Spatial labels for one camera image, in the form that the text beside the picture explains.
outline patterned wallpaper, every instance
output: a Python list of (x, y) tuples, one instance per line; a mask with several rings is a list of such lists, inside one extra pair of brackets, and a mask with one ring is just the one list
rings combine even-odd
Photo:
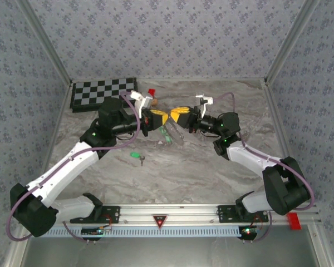
[(272, 88), (334, 250), (334, 0), (321, 1)]
[(9, 191), (39, 175), (65, 91), (15, 1), (0, 1), (0, 266)]
[(69, 75), (264, 77), (303, 0), (30, 0)]

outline checkered board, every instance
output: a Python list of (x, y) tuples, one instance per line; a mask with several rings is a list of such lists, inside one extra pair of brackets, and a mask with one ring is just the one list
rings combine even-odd
[(73, 112), (98, 110), (108, 97), (121, 98), (120, 92), (137, 91), (136, 78), (73, 83), (70, 108)]

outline black bracket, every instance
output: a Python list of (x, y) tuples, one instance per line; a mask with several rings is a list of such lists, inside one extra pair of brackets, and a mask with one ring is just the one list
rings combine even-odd
[(102, 206), (101, 214), (96, 219), (91, 214), (87, 218), (75, 218), (70, 220), (71, 224), (107, 224), (109, 223), (109, 217), (112, 224), (118, 224), (120, 218), (119, 206)]
[(263, 223), (268, 222), (267, 213), (264, 214), (264, 211), (258, 211), (255, 213), (249, 213), (244, 215), (243, 218), (237, 213), (236, 205), (220, 205), (218, 206), (217, 214), (219, 215), (219, 222), (221, 224), (226, 223), (259, 223), (260, 218)]

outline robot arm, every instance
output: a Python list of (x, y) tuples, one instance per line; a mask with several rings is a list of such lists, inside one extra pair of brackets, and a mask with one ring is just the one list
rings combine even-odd
[[(243, 213), (262, 210), (274, 210), (280, 215), (285, 215), (310, 199), (310, 193), (305, 184), (293, 173), (277, 164), (281, 162), (304, 177), (295, 159), (272, 157), (244, 145), (237, 136), (240, 131), (238, 114), (227, 112), (218, 117), (205, 115), (203, 104), (213, 103), (213, 101), (204, 100), (203, 97), (200, 103), (204, 112), (201, 112), (197, 106), (178, 107), (171, 111), (171, 117), (181, 127), (187, 128), (190, 133), (200, 130), (220, 136), (213, 142), (219, 156), (237, 162), (263, 178), (265, 191), (250, 192), (237, 200), (241, 216)], [(284, 182), (282, 178), (288, 178), (288, 181)]]
[[(168, 114), (152, 110), (149, 107), (152, 99), (132, 92), (136, 99), (135, 109), (140, 119), (140, 128), (145, 136), (149, 131), (156, 130), (168, 119)], [(41, 236), (54, 225), (77, 217), (101, 215), (102, 203), (91, 194), (83, 194), (75, 199), (56, 200), (62, 190), (71, 183), (83, 170), (96, 163), (109, 150), (90, 149), (114, 147), (116, 136), (133, 134), (137, 129), (134, 115), (128, 115), (117, 98), (110, 98), (101, 105), (99, 117), (80, 137), (73, 149), (45, 174), (29, 182), (26, 186), (15, 185), (10, 191), (11, 208), (30, 190), (35, 189), (18, 206), (13, 216), (35, 237)], [(87, 150), (72, 158), (79, 151)]]

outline enclosure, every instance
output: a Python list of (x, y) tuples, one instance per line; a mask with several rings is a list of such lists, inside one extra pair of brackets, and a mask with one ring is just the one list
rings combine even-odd
[[(136, 78), (139, 92), (154, 88), (155, 108), (167, 113), (198, 105), (197, 94), (233, 92), (247, 144), (294, 157), (313, 188), (316, 206), (298, 213), (303, 229), (290, 231), (273, 212), (270, 236), (255, 244), (223, 235), (116, 236), (87, 247), (68, 236), (11, 243), (10, 189), (51, 168), (97, 117), (72, 112), (76, 84), (119, 78)], [(207, 106), (215, 117), (231, 110), (228, 97)], [(263, 189), (258, 175), (215, 153), (214, 138), (176, 130), (171, 142), (160, 130), (138, 134), (58, 198), (90, 192), (136, 208), (122, 217), (138, 227), (132, 217), (140, 208), (209, 212)], [(201, 216), (203, 226), (217, 218)], [(17, 223), (12, 229), (25, 233)], [(273, 255), (265, 265), (334, 266), (334, 0), (0, 1), (0, 266), (248, 266), (260, 254)]]

